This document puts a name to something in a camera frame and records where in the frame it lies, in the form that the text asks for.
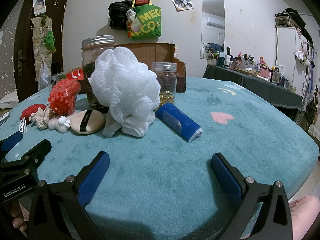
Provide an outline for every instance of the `clear plastic jar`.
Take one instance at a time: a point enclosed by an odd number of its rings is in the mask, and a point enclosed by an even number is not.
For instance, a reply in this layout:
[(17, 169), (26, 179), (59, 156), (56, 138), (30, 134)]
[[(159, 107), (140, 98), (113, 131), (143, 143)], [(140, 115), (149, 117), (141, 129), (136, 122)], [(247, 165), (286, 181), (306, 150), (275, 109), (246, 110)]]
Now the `clear plastic jar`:
[(172, 62), (153, 62), (152, 71), (157, 74), (157, 80), (161, 86), (160, 106), (165, 103), (174, 104), (174, 97), (177, 88), (177, 64)]
[(95, 68), (96, 59), (107, 49), (114, 49), (115, 40), (114, 36), (104, 35), (96, 36), (86, 40), (82, 43), (82, 67), (85, 82), (85, 92), (89, 107), (101, 112), (107, 112), (108, 108), (101, 105), (92, 92), (92, 87), (88, 81)]

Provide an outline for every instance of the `air conditioner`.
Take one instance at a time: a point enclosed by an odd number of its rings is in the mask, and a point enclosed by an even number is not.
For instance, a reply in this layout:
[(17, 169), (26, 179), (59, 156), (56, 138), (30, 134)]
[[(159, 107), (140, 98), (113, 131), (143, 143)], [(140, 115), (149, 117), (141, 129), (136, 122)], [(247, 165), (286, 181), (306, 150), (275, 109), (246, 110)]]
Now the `air conditioner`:
[(217, 27), (217, 28), (220, 28), (220, 29), (225, 29), (224, 21), (216, 19), (216, 18), (208, 17), (207, 25), (213, 26), (213, 27)]

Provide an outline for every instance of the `table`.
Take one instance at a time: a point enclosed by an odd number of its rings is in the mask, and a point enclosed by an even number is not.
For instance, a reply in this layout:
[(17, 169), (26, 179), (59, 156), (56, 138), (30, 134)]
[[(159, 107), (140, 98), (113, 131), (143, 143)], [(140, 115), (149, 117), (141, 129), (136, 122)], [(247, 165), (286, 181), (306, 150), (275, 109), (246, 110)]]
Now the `table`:
[(228, 80), (241, 85), (268, 101), (292, 120), (295, 120), (297, 115), (301, 112), (301, 96), (283, 88), (282, 86), (266, 82), (257, 77), (248, 76), (232, 69), (210, 64), (207, 65), (207, 69), (205, 70), (203, 77), (217, 80)]
[[(17, 131), (21, 112), (31, 104), (46, 104), (41, 90), (10, 112), (0, 127), (1, 138)], [(221, 152), (246, 177), (260, 183), (283, 182), (291, 198), (311, 173), (318, 146), (298, 125), (271, 104), (229, 81), (187, 78), (185, 94), (176, 106), (202, 126), (204, 133), (186, 142), (156, 119), (144, 138), (102, 130), (81, 136), (68, 131), (39, 131), (28, 125), (22, 141), (7, 160), (20, 158), (43, 139), (51, 141), (37, 172), (48, 183), (76, 175), (99, 151), (110, 155), (110, 167), (85, 209), (107, 239), (207, 239), (216, 235), (234, 209), (215, 178), (209, 160)], [(76, 109), (88, 109), (79, 95)], [(212, 112), (230, 114), (220, 124)]]

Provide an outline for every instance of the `small white toy figure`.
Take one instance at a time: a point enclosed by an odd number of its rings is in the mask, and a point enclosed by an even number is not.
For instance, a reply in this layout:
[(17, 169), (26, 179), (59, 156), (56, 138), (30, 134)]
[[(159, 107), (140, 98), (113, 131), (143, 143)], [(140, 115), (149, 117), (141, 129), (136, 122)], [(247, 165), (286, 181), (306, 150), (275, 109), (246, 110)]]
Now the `small white toy figure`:
[(64, 125), (65, 127), (70, 128), (70, 120), (67, 120), (64, 115), (60, 116), (58, 119), (58, 125)]
[(136, 17), (136, 12), (130, 9), (127, 11), (126, 15), (128, 18), (128, 22), (132, 22)]

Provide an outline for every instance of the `photo on wall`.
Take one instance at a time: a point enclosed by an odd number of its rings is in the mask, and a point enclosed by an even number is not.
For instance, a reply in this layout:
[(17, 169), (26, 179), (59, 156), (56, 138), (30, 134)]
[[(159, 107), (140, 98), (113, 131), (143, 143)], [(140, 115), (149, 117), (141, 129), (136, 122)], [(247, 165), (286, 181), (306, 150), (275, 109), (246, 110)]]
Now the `photo on wall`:
[(33, 0), (33, 11), (35, 12), (35, 16), (45, 13), (45, 0)]
[(172, 0), (178, 11), (193, 9), (191, 0)]

